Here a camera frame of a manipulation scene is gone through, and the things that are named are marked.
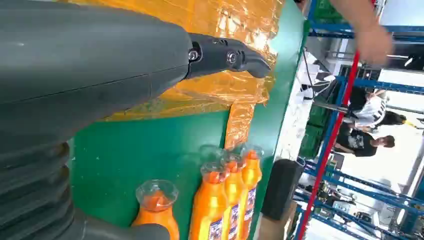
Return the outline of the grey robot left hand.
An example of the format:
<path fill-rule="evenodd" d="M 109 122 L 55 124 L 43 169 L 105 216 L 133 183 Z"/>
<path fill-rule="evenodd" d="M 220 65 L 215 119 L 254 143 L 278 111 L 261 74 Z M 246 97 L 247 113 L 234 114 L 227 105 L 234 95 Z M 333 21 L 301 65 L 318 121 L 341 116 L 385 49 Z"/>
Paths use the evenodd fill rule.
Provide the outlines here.
<path fill-rule="evenodd" d="M 239 40 L 187 32 L 119 8 L 0 3 L 0 237 L 168 240 L 155 223 L 121 228 L 76 211 L 68 140 L 185 79 L 271 67 Z"/>

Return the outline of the person's hand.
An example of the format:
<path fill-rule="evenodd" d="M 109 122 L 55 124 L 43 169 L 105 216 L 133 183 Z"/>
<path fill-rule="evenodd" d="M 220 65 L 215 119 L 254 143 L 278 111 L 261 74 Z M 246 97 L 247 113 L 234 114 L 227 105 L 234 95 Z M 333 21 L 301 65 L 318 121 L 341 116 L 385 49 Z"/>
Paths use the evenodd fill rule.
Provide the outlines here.
<path fill-rule="evenodd" d="M 379 24 L 355 30 L 360 59 L 372 65 L 384 65 L 393 51 L 392 36 Z"/>

